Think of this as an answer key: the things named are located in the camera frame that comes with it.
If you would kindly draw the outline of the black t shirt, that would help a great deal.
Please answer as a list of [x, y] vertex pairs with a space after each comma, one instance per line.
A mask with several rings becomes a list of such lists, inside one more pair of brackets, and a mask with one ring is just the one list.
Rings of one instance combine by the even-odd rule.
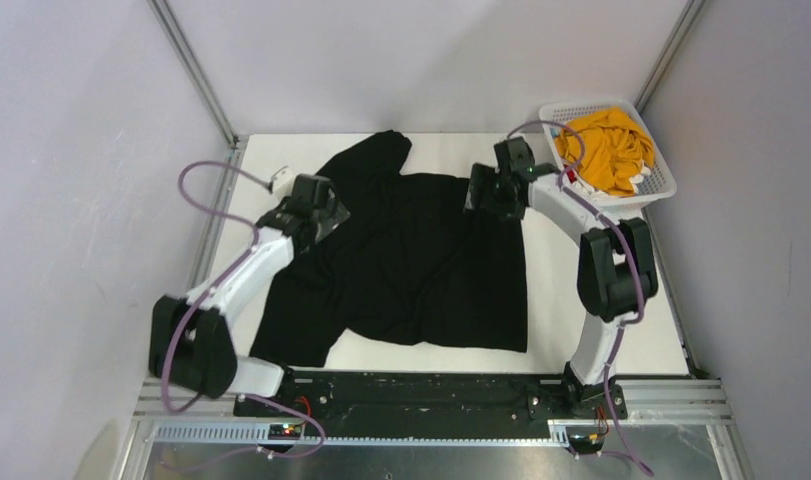
[[526, 351], [520, 222], [466, 210], [464, 178], [403, 174], [411, 147], [388, 130], [320, 168], [349, 218], [273, 278], [252, 356], [321, 367], [345, 331], [406, 346]]

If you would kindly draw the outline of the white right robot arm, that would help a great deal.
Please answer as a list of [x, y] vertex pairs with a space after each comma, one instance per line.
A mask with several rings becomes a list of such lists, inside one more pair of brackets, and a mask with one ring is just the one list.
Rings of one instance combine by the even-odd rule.
[[555, 223], [578, 247], [576, 291], [586, 317], [565, 365], [565, 410], [579, 418], [602, 403], [625, 330], [640, 323], [658, 276], [648, 224], [615, 220], [570, 185], [568, 168], [536, 163], [521, 137], [494, 146], [496, 166], [472, 165], [465, 207], [520, 220], [532, 210]]

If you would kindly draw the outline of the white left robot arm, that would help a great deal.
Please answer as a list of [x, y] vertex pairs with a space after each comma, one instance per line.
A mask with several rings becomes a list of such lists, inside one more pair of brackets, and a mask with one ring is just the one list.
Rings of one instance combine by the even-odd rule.
[[238, 354], [231, 328], [273, 277], [330, 235], [349, 217], [332, 180], [278, 171], [270, 181], [278, 204], [252, 223], [250, 245], [221, 273], [182, 297], [154, 305], [148, 366], [164, 388], [177, 386], [210, 399], [257, 395], [273, 416], [295, 406], [285, 368]]

